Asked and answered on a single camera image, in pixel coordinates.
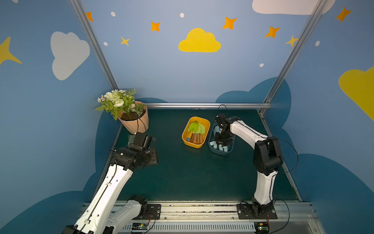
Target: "fern leaf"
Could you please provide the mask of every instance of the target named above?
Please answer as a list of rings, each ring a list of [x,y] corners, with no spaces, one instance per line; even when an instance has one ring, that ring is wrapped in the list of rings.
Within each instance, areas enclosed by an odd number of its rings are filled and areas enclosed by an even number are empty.
[[[96,107],[95,110],[104,110],[105,109],[105,105],[101,105],[99,107]]]

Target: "circuit board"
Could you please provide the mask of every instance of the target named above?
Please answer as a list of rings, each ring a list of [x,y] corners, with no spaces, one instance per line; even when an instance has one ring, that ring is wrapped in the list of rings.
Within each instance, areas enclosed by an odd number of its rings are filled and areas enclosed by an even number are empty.
[[[133,223],[131,230],[147,230],[148,225],[144,223]]]

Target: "yellow cloud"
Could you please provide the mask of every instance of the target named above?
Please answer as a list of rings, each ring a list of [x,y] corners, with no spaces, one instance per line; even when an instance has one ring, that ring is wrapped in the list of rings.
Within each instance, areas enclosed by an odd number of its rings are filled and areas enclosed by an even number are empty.
[[[339,78],[339,86],[372,120],[374,120],[374,67],[366,72],[350,70]]]
[[[213,33],[206,33],[201,28],[194,28],[181,41],[178,48],[183,52],[217,52],[221,44],[215,40]]]

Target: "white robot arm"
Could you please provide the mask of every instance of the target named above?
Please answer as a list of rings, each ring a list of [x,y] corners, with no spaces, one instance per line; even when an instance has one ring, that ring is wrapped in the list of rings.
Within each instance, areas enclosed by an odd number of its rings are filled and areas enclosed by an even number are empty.
[[[236,116],[226,118],[220,114],[216,116],[216,122],[222,129],[215,135],[216,142],[223,146],[231,144],[235,134],[254,149],[253,165],[257,170],[257,186],[251,210],[253,218],[261,218],[273,209],[274,180],[278,168],[283,164],[279,140],[257,132]]]
[[[62,234],[117,234],[132,219],[146,216],[147,200],[136,195],[117,212],[110,212],[133,171],[158,163],[157,151],[149,148],[151,140],[149,135],[137,133],[128,148],[114,152],[108,173],[92,202],[75,225],[66,226]]]

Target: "soil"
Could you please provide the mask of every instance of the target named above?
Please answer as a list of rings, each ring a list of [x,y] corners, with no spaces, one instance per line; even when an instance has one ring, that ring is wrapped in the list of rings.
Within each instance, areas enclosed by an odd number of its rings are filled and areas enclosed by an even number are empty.
[[[145,112],[146,112],[146,110],[143,109],[143,112],[139,116],[139,118],[141,118],[145,114]],[[131,119],[129,118],[129,116],[126,113],[123,113],[122,116],[121,116],[121,119],[124,120],[124,121],[132,121],[132,120],[137,120],[138,119],[137,114],[135,112],[130,111],[130,116],[131,116]]]

